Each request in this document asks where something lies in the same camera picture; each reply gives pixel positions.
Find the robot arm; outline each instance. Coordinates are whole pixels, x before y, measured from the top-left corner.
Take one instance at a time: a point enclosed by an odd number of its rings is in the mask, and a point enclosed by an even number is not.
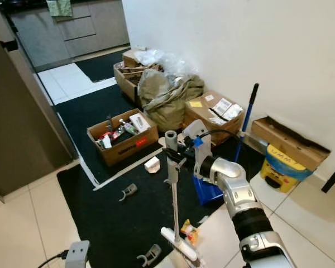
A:
[[[206,132],[201,120],[194,121],[183,131],[195,148],[194,175],[199,179],[209,179],[223,192],[246,267],[296,267],[247,182],[244,168],[220,157],[214,158],[210,150],[210,135],[204,134]]]

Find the black floor mat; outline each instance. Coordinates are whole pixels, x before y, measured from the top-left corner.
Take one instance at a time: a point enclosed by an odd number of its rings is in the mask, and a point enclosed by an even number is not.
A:
[[[114,77],[113,64],[122,61],[122,54],[127,50],[129,49],[88,60],[77,61],[76,64],[92,82],[98,82]]]
[[[122,95],[118,85],[56,105],[85,163],[100,183],[161,147],[155,143],[114,166],[106,165],[88,138],[87,128],[105,121],[109,114],[113,117],[134,108],[136,106]]]
[[[232,158],[236,142],[228,140],[215,151],[222,157]],[[171,247],[160,235],[161,227],[173,227],[171,188],[163,180],[167,178],[166,156],[158,155],[161,170],[148,174],[143,165],[132,169],[99,191],[92,191],[87,176],[80,166],[58,173],[58,180],[71,210],[79,236],[90,240],[89,261],[92,268],[141,267],[136,256],[145,254],[157,243],[162,254],[152,266],[157,265]],[[264,157],[248,149],[241,153],[241,164],[246,167],[249,159],[251,176],[260,170]],[[121,203],[124,188],[135,183],[138,191]],[[181,171],[178,183],[179,225],[186,219],[198,226],[203,216],[212,214],[222,200],[199,205],[192,175],[186,169]]]

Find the clear plastic bag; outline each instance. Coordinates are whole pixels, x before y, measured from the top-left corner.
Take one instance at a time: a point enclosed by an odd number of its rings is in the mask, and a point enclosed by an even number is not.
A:
[[[163,54],[164,52],[161,50],[151,49],[147,51],[136,51],[134,56],[142,65],[149,66],[154,63],[159,63]]]
[[[175,54],[164,53],[161,50],[137,51],[135,57],[145,66],[160,64],[164,68],[164,74],[168,77],[170,83],[175,86],[179,80],[187,81],[197,73],[197,69],[192,68],[185,60],[178,58]]]

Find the red label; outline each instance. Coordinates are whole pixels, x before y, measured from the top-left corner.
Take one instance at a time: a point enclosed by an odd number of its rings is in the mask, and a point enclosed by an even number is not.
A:
[[[138,140],[136,143],[135,143],[135,145],[136,145],[136,147],[141,147],[141,146],[143,146],[145,143],[147,143],[147,137],[143,137],[143,138],[141,138],[140,140]]]

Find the white wall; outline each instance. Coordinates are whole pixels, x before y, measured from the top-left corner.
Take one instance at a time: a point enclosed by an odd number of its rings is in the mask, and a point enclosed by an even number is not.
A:
[[[209,89],[332,150],[335,171],[335,0],[123,0],[132,46],[180,55]]]

